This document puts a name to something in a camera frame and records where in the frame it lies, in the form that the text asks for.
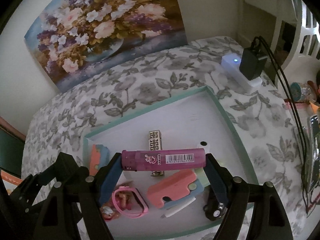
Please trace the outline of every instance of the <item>floral tablecloth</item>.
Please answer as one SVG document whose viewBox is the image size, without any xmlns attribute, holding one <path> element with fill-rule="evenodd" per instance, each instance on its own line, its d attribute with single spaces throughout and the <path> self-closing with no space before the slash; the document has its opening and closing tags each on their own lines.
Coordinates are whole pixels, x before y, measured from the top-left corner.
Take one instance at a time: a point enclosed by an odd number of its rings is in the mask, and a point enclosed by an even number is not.
<svg viewBox="0 0 320 240">
<path fill-rule="evenodd" d="M 138 57 L 117 65 L 57 95 L 31 121 L 23 153 L 22 178 L 48 168 L 60 151 L 82 165 L 83 136 L 131 111 L 164 100 L 184 90 L 211 86 L 227 111 L 248 152 L 258 181 L 275 185 L 294 236 L 304 227 L 301 162 L 292 134 L 293 121 L 277 89 L 262 74 L 259 90 L 247 94 L 221 67 L 226 53 L 243 48 L 229 37 L 193 41 L 183 46 Z M 43 188 L 45 199 L 53 182 Z M 247 211 L 239 239 L 245 239 L 252 210 Z M 176 239 L 212 239 L 217 227 Z M 80 230 L 88 239 L 85 229 Z"/>
</svg>

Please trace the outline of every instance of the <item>pink watch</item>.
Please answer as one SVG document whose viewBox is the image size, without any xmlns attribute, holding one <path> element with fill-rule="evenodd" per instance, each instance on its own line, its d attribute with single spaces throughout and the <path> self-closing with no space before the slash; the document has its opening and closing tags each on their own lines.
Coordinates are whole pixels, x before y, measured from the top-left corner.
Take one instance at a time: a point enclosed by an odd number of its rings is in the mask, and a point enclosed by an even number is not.
<svg viewBox="0 0 320 240">
<path fill-rule="evenodd" d="M 140 213 L 128 213 L 128 212 L 124 212 L 119 206 L 118 206 L 118 203 L 116 201 L 116 193 L 117 192 L 120 192 L 120 191 L 130 191 L 132 192 L 135 200 L 137 201 L 137 203 L 139 204 L 139 206 L 142 208 L 142 212 Z M 115 190 L 113 193 L 112 193 L 112 202 L 113 202 L 113 205 L 114 207 L 116 208 L 116 210 L 126 216 L 126 217 L 129 217 L 129 218 L 140 218 L 142 216 L 144 216 L 145 214 L 147 214 L 149 212 L 149 207 L 147 205 L 147 203 L 144 201 L 143 197 L 140 195 L 139 191 L 134 188 L 134 187 L 129 187 L 129 186 L 120 186 L 117 190 Z"/>
</svg>

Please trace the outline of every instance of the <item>barcode label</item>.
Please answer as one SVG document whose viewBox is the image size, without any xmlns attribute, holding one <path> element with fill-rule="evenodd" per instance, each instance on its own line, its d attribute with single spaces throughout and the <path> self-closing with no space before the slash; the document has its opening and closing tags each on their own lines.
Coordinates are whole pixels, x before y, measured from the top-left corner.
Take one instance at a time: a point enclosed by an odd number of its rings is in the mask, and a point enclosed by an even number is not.
<svg viewBox="0 0 320 240">
<path fill-rule="evenodd" d="M 193 153 L 191 154 L 173 154 L 165 156 L 165 163 L 194 163 L 195 157 Z"/>
</svg>

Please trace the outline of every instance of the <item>purple lighter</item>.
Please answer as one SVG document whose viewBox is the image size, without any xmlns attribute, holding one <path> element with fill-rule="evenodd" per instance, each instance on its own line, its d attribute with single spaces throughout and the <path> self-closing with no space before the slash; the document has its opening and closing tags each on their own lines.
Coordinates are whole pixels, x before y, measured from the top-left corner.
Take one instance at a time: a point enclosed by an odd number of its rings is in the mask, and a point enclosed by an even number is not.
<svg viewBox="0 0 320 240">
<path fill-rule="evenodd" d="M 206 166 L 203 148 L 158 151 L 122 151 L 124 171 L 173 171 Z"/>
</svg>

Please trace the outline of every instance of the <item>floral painting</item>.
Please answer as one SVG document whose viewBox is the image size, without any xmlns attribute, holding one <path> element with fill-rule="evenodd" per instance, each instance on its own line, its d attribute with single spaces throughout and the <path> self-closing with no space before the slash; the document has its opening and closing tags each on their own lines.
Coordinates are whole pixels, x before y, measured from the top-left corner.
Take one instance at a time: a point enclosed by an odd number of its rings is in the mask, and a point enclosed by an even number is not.
<svg viewBox="0 0 320 240">
<path fill-rule="evenodd" d="M 61 92 L 128 60 L 187 44 L 177 0 L 52 0 L 25 40 Z"/>
</svg>

